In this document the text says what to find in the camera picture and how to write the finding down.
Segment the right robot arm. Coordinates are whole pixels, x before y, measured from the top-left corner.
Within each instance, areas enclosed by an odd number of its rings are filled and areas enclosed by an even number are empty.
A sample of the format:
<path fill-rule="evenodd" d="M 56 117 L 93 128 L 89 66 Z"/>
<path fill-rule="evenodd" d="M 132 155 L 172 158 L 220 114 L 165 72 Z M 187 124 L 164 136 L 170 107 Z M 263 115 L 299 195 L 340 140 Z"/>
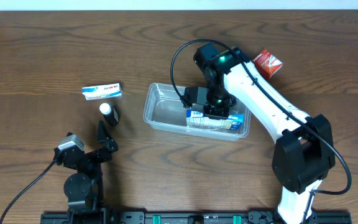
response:
<path fill-rule="evenodd" d="M 194 54 L 207 86 L 186 92 L 188 105 L 200 105 L 209 118 L 228 119 L 230 108 L 243 103 L 275 143 L 272 169 L 283 186 L 280 218 L 284 223 L 306 221 L 318 187 L 336 164 L 329 121 L 293 106 L 237 47 L 219 52 L 214 45 L 209 41 Z"/>

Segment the blue Kool Fever box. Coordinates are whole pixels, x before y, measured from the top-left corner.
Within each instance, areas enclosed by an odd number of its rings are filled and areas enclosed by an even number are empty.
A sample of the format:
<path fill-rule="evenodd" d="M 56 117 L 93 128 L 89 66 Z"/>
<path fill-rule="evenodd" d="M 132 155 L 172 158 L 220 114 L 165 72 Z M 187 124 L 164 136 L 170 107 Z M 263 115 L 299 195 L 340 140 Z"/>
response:
<path fill-rule="evenodd" d="M 202 112 L 187 110 L 186 124 L 207 128 L 238 130 L 244 123 L 244 114 L 229 115 L 227 119 L 212 119 Z"/>

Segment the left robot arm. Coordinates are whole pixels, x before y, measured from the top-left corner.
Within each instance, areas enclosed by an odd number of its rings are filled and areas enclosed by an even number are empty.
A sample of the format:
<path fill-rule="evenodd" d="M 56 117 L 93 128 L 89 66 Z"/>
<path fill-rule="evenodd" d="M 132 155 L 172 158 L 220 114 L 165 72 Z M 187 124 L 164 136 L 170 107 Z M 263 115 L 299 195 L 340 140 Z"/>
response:
<path fill-rule="evenodd" d="M 56 165 L 76 171 L 67 178 L 63 188 L 72 212 L 97 210 L 104 204 L 101 164 L 112 159 L 118 146 L 103 121 L 98 123 L 96 141 L 101 148 L 85 153 L 85 145 L 79 137 L 68 133 L 54 149 Z"/>

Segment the red small box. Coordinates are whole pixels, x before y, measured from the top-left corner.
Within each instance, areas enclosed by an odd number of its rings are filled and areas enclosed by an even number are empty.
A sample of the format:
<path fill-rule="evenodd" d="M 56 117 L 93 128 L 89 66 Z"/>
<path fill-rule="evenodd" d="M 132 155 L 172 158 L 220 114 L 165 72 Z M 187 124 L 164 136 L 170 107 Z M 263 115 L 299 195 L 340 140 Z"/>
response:
<path fill-rule="evenodd" d="M 267 49 L 263 49 L 253 60 L 259 73 L 269 80 L 283 66 L 283 62 L 272 55 Z"/>

